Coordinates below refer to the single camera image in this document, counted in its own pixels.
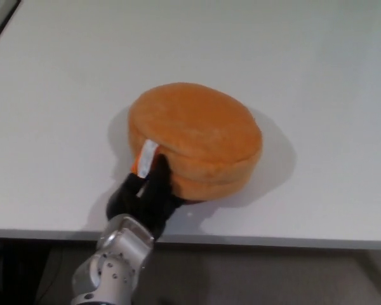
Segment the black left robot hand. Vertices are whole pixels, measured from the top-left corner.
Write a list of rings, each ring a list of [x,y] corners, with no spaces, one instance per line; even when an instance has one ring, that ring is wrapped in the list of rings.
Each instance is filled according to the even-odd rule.
[[[166,156],[158,154],[146,178],[134,173],[127,176],[110,197],[106,216],[111,220],[119,214],[128,214],[158,240],[168,219],[184,204],[184,199],[173,194],[171,169]]]

